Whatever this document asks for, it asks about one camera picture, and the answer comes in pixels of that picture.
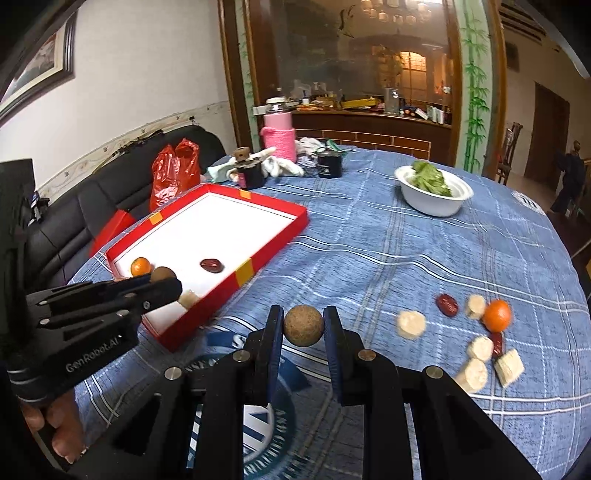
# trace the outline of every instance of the white food piece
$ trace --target white food piece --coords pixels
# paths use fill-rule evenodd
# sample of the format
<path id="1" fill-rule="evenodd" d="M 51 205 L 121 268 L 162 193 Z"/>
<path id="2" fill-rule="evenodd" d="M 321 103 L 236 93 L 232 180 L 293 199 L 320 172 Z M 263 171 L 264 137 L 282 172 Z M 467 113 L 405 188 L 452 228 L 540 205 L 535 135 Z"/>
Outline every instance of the white food piece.
<path id="1" fill-rule="evenodd" d="M 398 314 L 396 323 L 398 334 L 408 340 L 420 337 L 427 327 L 425 315 L 419 312 L 402 311 Z"/>
<path id="2" fill-rule="evenodd" d="M 507 388 L 517 380 L 525 371 L 517 350 L 512 348 L 505 355 L 500 356 L 495 362 L 495 371 L 503 388 Z"/>
<path id="3" fill-rule="evenodd" d="M 466 349 L 470 358 L 476 358 L 481 362 L 488 362 L 492 357 L 492 340 L 484 335 L 479 335 L 471 341 Z"/>
<path id="4" fill-rule="evenodd" d="M 488 370 L 484 362 L 477 358 L 470 358 L 456 375 L 455 380 L 464 392 L 476 393 L 486 385 Z"/>
<path id="5" fill-rule="evenodd" d="M 186 310 L 191 310 L 198 301 L 199 297 L 193 290 L 185 290 L 177 300 Z"/>
<path id="6" fill-rule="evenodd" d="M 480 320 L 486 310 L 486 300 L 482 295 L 470 295 L 466 303 L 466 316 L 472 320 Z"/>

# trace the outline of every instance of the wooden frame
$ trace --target wooden frame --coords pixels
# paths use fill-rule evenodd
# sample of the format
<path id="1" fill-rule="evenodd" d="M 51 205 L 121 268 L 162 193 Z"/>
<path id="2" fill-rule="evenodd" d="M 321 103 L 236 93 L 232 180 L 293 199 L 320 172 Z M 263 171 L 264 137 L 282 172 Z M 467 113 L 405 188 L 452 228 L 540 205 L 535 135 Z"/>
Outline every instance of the wooden frame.
<path id="1" fill-rule="evenodd" d="M 449 142 L 449 157 L 447 164 L 456 166 L 457 147 L 460 143 L 460 129 L 462 127 L 462 45 L 460 30 L 457 24 L 456 4 L 453 0 L 445 0 L 447 33 L 449 34 L 449 49 L 453 61 L 453 90 L 452 90 L 452 136 Z"/>
<path id="2" fill-rule="evenodd" d="M 507 56 L 505 51 L 505 35 L 501 25 L 501 16 L 496 0 L 483 0 L 491 34 L 492 56 L 492 104 L 491 129 L 486 146 L 485 164 L 482 175 L 494 180 L 496 177 L 499 155 L 505 137 L 505 114 L 507 104 Z"/>
<path id="3" fill-rule="evenodd" d="M 236 144 L 239 147 L 249 147 L 252 151 L 252 139 L 248 124 L 240 50 L 238 47 L 238 28 L 236 27 L 237 18 L 234 0 L 218 0 L 217 13 L 219 15 L 223 64 L 226 72 L 228 99 L 230 101 Z"/>
<path id="4" fill-rule="evenodd" d="M 32 77 L 0 103 L 0 125 L 49 90 L 73 78 L 75 27 L 76 12 L 49 38 L 51 40 L 53 35 L 56 36 L 53 39 L 53 66 Z M 16 80 L 22 79 L 27 73 L 27 67 L 30 67 L 34 61 L 35 58 L 22 69 Z"/>
<path id="5" fill-rule="evenodd" d="M 272 41 L 271 0 L 243 0 L 246 37 L 256 105 L 274 97 L 279 86 L 275 43 Z"/>

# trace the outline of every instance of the pink knitted cover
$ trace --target pink knitted cover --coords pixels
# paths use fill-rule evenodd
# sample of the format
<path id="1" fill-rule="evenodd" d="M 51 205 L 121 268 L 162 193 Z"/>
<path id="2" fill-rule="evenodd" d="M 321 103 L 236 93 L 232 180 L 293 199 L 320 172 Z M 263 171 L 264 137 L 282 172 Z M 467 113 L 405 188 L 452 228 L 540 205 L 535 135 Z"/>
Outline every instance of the pink knitted cover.
<path id="1" fill-rule="evenodd" d="M 274 155 L 296 161 L 296 129 L 277 130 L 276 128 L 261 128 L 261 136 L 265 141 L 265 148 L 277 147 Z"/>

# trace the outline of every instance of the human hand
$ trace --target human hand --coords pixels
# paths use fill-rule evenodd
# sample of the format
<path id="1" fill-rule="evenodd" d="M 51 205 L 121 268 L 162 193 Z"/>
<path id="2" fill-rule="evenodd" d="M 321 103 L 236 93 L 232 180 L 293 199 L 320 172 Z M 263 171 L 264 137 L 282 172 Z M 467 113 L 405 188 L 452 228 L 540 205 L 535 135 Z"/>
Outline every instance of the human hand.
<path id="1" fill-rule="evenodd" d="M 46 421 L 56 429 L 51 445 L 59 456 L 68 463 L 80 458 L 84 449 L 83 430 L 73 390 L 54 400 L 45 418 L 39 409 L 29 405 L 22 404 L 21 411 L 32 433 L 41 430 Z"/>

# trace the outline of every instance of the green vegetable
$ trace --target green vegetable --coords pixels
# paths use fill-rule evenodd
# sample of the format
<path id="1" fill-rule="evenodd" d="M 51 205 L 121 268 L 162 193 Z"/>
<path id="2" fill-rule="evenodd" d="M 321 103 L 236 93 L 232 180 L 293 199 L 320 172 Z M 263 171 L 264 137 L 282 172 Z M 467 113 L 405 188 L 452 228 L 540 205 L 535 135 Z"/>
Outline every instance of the green vegetable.
<path id="1" fill-rule="evenodd" d="M 452 191 L 445 184 L 442 173 L 432 163 L 415 160 L 413 169 L 416 173 L 408 180 L 410 185 L 435 195 L 452 196 Z"/>

